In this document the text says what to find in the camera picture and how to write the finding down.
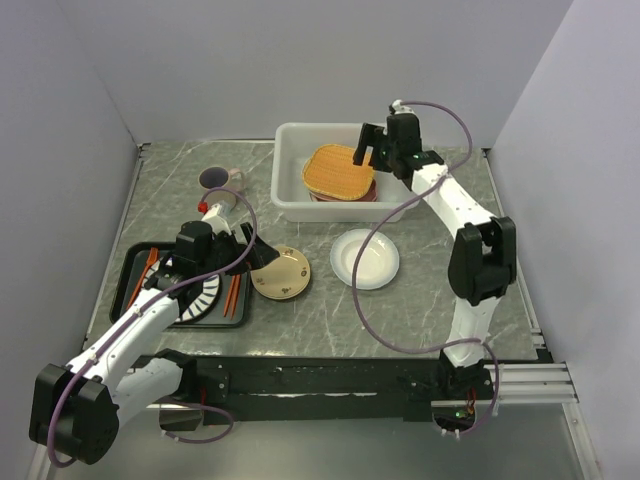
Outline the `small beige floral plate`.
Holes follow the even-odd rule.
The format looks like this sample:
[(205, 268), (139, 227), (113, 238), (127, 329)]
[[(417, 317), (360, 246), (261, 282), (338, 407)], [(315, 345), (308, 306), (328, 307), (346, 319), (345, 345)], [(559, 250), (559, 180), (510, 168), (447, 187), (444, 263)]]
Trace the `small beige floral plate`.
[(256, 291), (271, 300), (288, 300), (302, 293), (311, 280), (311, 266), (297, 249), (278, 245), (279, 257), (262, 269), (251, 272)]

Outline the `woven bamboo plate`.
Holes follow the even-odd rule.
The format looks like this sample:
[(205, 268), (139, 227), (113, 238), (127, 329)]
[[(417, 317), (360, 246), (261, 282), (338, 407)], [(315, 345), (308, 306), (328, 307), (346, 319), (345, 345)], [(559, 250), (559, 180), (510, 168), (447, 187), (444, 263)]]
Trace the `woven bamboo plate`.
[(354, 148), (327, 144), (319, 147), (302, 169), (301, 178), (318, 193), (354, 201), (364, 196), (374, 180), (371, 166), (353, 164)]

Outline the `white ceramic bowl plate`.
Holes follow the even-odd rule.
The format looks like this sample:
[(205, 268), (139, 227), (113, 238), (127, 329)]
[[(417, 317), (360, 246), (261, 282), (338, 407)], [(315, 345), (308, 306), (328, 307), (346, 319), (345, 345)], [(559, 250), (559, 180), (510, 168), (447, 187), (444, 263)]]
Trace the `white ceramic bowl plate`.
[[(352, 286), (352, 271), (356, 256), (370, 233), (369, 229), (354, 229), (342, 234), (332, 245), (330, 264), (339, 280)], [(356, 286), (359, 290), (376, 290), (389, 284), (400, 267), (400, 255), (395, 244), (376, 232), (367, 243), (358, 264)]]

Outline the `beige and pink plate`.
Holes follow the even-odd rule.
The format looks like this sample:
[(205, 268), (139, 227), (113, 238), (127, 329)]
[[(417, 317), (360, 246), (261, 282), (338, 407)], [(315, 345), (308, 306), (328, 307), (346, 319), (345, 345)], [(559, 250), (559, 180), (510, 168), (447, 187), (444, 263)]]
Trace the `beige and pink plate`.
[(303, 185), (306, 188), (306, 190), (308, 191), (309, 195), (317, 197), (318, 192), (314, 188), (312, 188), (310, 186), (310, 184), (304, 179), (303, 179)]

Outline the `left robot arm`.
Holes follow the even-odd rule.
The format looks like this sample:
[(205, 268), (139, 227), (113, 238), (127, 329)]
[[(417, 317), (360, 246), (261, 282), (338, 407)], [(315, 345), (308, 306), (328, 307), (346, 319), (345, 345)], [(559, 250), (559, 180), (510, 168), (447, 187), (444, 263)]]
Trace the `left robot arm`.
[(94, 464), (120, 427), (148, 405), (162, 399), (184, 404), (200, 397), (197, 362), (186, 354), (165, 349), (145, 367), (132, 366), (204, 294), (207, 281), (257, 270), (278, 258), (259, 237), (255, 221), (243, 223), (241, 231), (243, 243), (208, 221), (183, 224), (174, 248), (160, 259), (125, 314), (80, 355), (40, 371), (29, 437), (46, 447), (54, 466)]

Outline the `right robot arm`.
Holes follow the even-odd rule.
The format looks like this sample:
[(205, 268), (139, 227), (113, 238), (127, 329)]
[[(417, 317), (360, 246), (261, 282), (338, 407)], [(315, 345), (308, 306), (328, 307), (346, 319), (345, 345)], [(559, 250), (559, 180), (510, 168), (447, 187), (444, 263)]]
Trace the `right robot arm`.
[(384, 127), (362, 125), (353, 163), (393, 174), (414, 194), (389, 217), (423, 200), (454, 240), (448, 266), (454, 316), (447, 342), (437, 348), (451, 365), (437, 384), (445, 396), (460, 398), (472, 387), (468, 367), (483, 359), (493, 314), (516, 280), (515, 223), (482, 207), (457, 182), (453, 173), (463, 161), (448, 166), (423, 149), (419, 119), (404, 104), (391, 109)]

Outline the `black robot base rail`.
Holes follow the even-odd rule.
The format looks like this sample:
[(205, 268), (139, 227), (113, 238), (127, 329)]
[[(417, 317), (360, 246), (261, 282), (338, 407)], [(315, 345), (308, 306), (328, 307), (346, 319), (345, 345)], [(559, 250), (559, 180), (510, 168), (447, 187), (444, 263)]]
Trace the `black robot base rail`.
[(229, 412), (237, 421), (401, 418), (429, 422), (435, 401), (488, 400), (484, 363), (445, 357), (309, 358), (199, 356), (186, 363), (175, 398)]

